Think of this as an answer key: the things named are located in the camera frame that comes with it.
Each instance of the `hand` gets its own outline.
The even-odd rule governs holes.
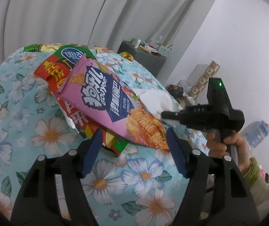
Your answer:
[[[207,133],[207,147],[210,149],[209,156],[222,158],[225,155],[229,155],[227,145],[236,144],[238,153],[238,168],[243,175],[245,175],[250,166],[250,160],[248,156],[248,145],[246,138],[241,136],[239,133],[233,132],[231,136],[225,138],[223,143],[215,141],[214,133]]]

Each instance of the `gold snack wrapper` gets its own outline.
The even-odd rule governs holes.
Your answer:
[[[40,52],[43,52],[43,53],[55,53],[60,47],[62,47],[61,43],[42,44],[40,46]]]
[[[94,49],[97,53],[112,53],[113,51],[107,47],[95,46]]]
[[[125,59],[128,59],[131,62],[133,61],[133,56],[128,52],[122,52],[119,55],[122,56]]]

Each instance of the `wrapper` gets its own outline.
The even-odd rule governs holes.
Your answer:
[[[55,94],[81,57],[96,59],[90,50],[84,47],[76,47],[73,45],[62,46],[43,61],[34,74],[44,79],[48,83],[51,92]],[[83,137],[90,138],[98,128],[101,128],[103,130],[103,145],[110,148],[116,155],[120,155],[128,143],[126,140],[120,139],[118,135],[112,132],[110,132],[110,136],[107,134],[107,128],[100,125],[94,119],[63,99],[59,97],[56,97],[56,99],[64,113],[67,123],[73,129],[77,129]]]
[[[53,44],[43,44],[40,46],[40,52],[43,53],[54,53],[56,52],[60,47],[62,47],[61,43],[53,43]]]
[[[39,47],[41,44],[32,44],[24,47],[24,52],[39,52]]]
[[[97,53],[112,53],[113,52],[112,50],[110,50],[107,47],[95,46],[94,48],[95,48],[95,50],[96,50]]]
[[[163,124],[147,113],[135,93],[97,60],[82,57],[56,96],[132,142],[168,149]]]
[[[130,60],[131,62],[133,61],[133,56],[128,52],[122,52],[119,55],[122,56],[125,59]]]

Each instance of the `floral bedsheet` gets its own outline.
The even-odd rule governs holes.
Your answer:
[[[83,140],[62,119],[46,82],[33,74],[51,54],[21,48],[0,66],[0,210],[9,219],[35,159],[41,154],[62,155]],[[115,53],[97,55],[97,59],[130,87],[165,91],[135,60]],[[201,132],[184,126],[175,130],[192,146],[208,152]],[[120,157],[102,148],[91,173],[81,182],[97,222],[106,226],[169,225],[188,184],[168,151],[131,143]],[[69,219],[59,175],[56,184],[62,216]]]

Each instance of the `white wall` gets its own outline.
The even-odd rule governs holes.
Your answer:
[[[197,64],[215,60],[232,106],[269,122],[269,0],[215,0],[187,51],[166,81],[186,79]],[[198,97],[206,102],[206,91]],[[254,150],[269,173],[269,136]]]
[[[215,0],[194,0],[186,14],[186,20],[173,40],[172,53],[167,57],[166,63],[161,68],[157,79],[165,83],[173,72],[177,63],[184,55],[203,21],[209,13]]]

